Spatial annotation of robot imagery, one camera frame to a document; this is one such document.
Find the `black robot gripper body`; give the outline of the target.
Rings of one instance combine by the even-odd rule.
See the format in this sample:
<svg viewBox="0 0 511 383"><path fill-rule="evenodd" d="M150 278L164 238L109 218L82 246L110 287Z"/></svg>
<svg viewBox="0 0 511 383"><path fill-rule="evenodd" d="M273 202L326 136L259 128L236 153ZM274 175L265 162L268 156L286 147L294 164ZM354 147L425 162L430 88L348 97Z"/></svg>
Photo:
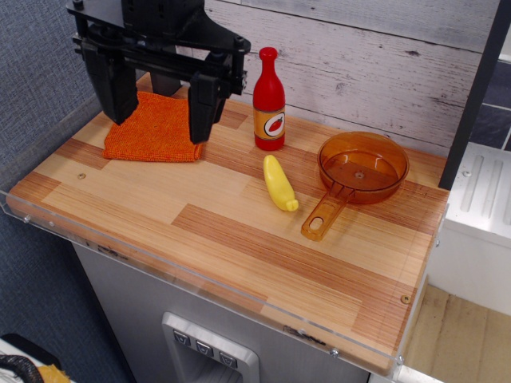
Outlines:
<svg viewBox="0 0 511 383"><path fill-rule="evenodd" d="M97 47L146 71L189 81L217 77L220 94L241 94L244 57L251 43L215 23L203 1L69 1L77 23L74 42Z"/></svg>

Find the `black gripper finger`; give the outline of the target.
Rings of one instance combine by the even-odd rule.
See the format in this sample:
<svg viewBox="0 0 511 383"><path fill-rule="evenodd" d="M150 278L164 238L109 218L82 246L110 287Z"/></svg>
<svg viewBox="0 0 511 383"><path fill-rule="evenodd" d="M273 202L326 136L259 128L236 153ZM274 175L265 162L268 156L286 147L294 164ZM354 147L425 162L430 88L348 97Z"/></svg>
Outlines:
<svg viewBox="0 0 511 383"><path fill-rule="evenodd" d="M194 144L209 140L212 126L220 121L228 83L214 76L196 72L188 90L189 135Z"/></svg>
<svg viewBox="0 0 511 383"><path fill-rule="evenodd" d="M117 51L84 42L85 67L104 114L122 124L138 106L136 71Z"/></svg>

